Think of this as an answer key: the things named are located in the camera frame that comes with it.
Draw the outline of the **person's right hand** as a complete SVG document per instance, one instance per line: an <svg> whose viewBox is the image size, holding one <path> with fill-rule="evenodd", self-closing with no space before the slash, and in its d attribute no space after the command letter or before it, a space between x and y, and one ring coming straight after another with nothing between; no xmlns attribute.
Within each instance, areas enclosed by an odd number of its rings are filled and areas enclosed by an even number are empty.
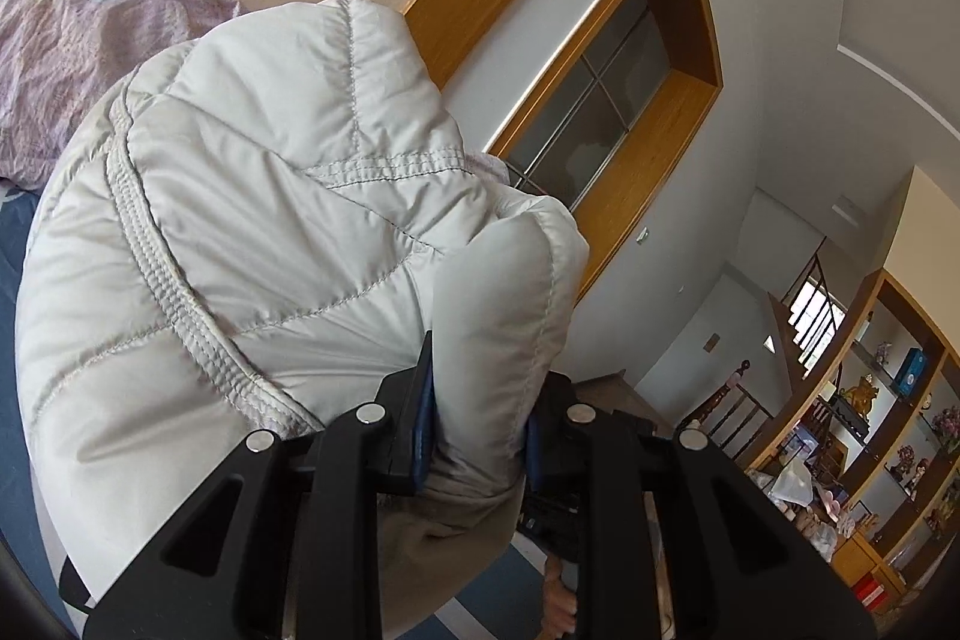
<svg viewBox="0 0 960 640"><path fill-rule="evenodd" d="M563 562L556 555L547 555L542 587L542 620L539 640L555 640L576 632L576 594L562 581Z"/></svg>

